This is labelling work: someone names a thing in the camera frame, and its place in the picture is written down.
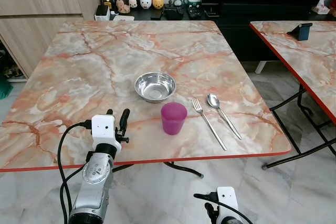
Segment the stainless steel bowl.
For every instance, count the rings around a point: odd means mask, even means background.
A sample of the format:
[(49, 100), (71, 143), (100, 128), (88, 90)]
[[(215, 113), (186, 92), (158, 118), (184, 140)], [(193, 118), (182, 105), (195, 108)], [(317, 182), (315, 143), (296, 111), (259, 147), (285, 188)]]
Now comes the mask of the stainless steel bowl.
[(160, 103), (175, 94), (177, 83), (168, 73), (160, 71), (140, 75), (135, 83), (136, 93), (149, 103)]

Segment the purple plastic cup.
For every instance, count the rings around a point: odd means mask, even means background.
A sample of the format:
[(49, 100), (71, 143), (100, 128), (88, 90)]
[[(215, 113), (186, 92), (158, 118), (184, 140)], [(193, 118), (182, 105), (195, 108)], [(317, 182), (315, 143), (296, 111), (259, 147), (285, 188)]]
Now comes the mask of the purple plastic cup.
[(178, 102), (169, 102), (162, 106), (160, 114), (163, 131), (168, 135), (177, 135), (182, 130), (187, 109)]

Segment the silver metal fork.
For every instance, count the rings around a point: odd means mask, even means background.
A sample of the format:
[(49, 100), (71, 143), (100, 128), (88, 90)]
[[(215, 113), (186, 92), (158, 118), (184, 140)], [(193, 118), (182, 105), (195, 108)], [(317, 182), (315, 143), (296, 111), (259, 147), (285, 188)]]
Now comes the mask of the silver metal fork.
[(208, 117), (205, 116), (204, 110), (203, 110), (199, 100), (194, 98), (194, 97), (190, 98), (190, 100), (192, 102), (192, 106), (194, 107), (194, 110), (204, 119), (204, 121), (206, 122), (206, 124), (209, 127), (209, 130), (212, 132), (212, 135), (216, 138), (216, 140), (219, 143), (219, 145), (221, 146), (221, 148), (224, 151), (227, 151), (228, 149), (227, 149), (225, 143), (223, 142), (223, 140), (221, 140), (220, 135), (218, 135), (215, 128), (212, 126), (211, 122), (209, 121)]

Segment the silver metal spoon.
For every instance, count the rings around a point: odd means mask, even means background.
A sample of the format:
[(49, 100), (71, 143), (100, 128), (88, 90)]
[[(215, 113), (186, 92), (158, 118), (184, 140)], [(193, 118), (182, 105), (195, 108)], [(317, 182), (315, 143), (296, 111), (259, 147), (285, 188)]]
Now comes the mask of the silver metal spoon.
[(211, 106), (212, 108), (216, 109), (216, 111), (218, 112), (218, 114), (220, 115), (220, 117), (222, 117), (222, 119), (226, 122), (226, 124), (228, 125), (228, 127), (230, 128), (230, 130), (233, 132), (233, 134), (239, 139), (242, 140), (242, 135), (240, 135), (240, 133), (238, 132), (237, 128), (235, 128), (233, 122), (228, 118), (228, 116), (225, 114), (225, 112), (220, 108), (220, 100), (218, 99), (218, 97), (213, 94), (213, 93), (209, 93), (207, 95), (207, 102), (208, 105)]

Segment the small white box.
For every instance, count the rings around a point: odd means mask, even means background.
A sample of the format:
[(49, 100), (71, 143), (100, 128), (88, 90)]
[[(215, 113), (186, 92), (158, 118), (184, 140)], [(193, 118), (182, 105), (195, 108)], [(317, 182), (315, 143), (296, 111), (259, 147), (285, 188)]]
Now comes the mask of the small white box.
[(94, 14), (96, 21), (109, 21), (111, 20), (110, 8), (108, 5), (100, 4)]

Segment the green object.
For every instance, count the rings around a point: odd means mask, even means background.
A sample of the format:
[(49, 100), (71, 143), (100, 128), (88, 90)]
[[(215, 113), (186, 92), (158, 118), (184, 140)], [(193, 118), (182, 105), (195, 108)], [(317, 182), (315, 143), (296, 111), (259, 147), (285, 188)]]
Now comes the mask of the green object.
[(0, 74), (0, 100), (5, 99), (9, 96), (10, 92), (13, 90), (13, 86), (4, 75)]

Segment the red-lidded glass jar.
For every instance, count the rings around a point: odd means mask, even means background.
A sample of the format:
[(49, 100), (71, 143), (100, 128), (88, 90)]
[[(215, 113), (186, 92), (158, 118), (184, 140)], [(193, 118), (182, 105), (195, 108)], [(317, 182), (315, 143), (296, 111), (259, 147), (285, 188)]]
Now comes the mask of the red-lidded glass jar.
[(131, 10), (129, 0), (115, 0), (115, 5), (121, 15), (127, 15)]

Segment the black case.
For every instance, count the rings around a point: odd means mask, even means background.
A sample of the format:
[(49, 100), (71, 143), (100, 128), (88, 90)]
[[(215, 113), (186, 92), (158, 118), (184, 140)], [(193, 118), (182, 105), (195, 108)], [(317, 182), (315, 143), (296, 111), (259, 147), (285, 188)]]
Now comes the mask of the black case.
[(182, 20), (184, 16), (184, 8), (181, 6), (178, 7), (168, 7), (163, 8), (163, 17), (166, 20)]

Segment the light wooden cabinet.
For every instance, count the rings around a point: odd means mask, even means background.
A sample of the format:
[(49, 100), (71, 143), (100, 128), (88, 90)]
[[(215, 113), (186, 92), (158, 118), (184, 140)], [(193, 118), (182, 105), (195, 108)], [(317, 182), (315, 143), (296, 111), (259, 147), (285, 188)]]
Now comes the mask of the light wooden cabinet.
[(0, 0), (0, 41), (30, 78), (67, 21), (93, 20), (101, 0)]

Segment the marble-pattern folding table with phone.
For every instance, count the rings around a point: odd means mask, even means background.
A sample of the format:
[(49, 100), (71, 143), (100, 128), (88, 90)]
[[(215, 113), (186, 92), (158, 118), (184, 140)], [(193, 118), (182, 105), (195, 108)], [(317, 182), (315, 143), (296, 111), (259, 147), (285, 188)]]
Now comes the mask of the marble-pattern folding table with phone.
[[(310, 27), (307, 41), (296, 41), (286, 34), (300, 23), (313, 24)], [(296, 155), (309, 150), (300, 150), (300, 147), (293, 140), (292, 135), (290, 135), (283, 121), (276, 113), (277, 109), (293, 100), (296, 101), (300, 112), (304, 114), (312, 128), (322, 138), (323, 143), (329, 142), (330, 140), (326, 138), (321, 129), (335, 122), (333, 109), (335, 108), (336, 100), (336, 23), (333, 21), (307, 20), (252, 21), (250, 22), (250, 27), (299, 82), (299, 90), (295, 94), (270, 109), (279, 126), (281, 126), (281, 129), (295, 148)], [(315, 123), (311, 109), (302, 104), (304, 93), (310, 94), (310, 97), (329, 117), (328, 121), (320, 124)]]

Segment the black remote control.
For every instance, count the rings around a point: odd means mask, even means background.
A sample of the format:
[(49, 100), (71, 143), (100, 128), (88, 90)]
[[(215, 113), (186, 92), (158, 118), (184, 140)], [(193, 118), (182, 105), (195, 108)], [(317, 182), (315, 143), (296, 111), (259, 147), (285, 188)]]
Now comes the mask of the black remote control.
[(200, 19), (202, 18), (202, 10), (200, 8), (197, 8), (197, 7), (187, 7), (187, 14), (189, 16), (189, 18), (191, 20), (197, 20), (197, 19)]

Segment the pink and white ornament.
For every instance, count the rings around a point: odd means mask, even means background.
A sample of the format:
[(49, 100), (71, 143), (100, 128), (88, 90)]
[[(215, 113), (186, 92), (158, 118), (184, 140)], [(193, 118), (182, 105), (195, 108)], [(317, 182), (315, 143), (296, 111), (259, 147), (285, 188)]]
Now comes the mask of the pink and white ornament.
[(331, 9), (324, 5), (324, 3), (318, 3), (316, 6), (313, 6), (311, 10), (317, 15), (328, 15), (331, 12)]

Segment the white furniture leg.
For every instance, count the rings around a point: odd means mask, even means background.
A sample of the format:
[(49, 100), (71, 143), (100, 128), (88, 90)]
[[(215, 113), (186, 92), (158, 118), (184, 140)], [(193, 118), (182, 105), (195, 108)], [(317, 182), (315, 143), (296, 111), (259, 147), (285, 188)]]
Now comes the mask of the white furniture leg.
[(268, 63), (268, 61), (260, 61), (257, 64), (257, 67), (255, 68), (255, 73), (256, 74), (261, 74), (266, 66), (266, 64)]

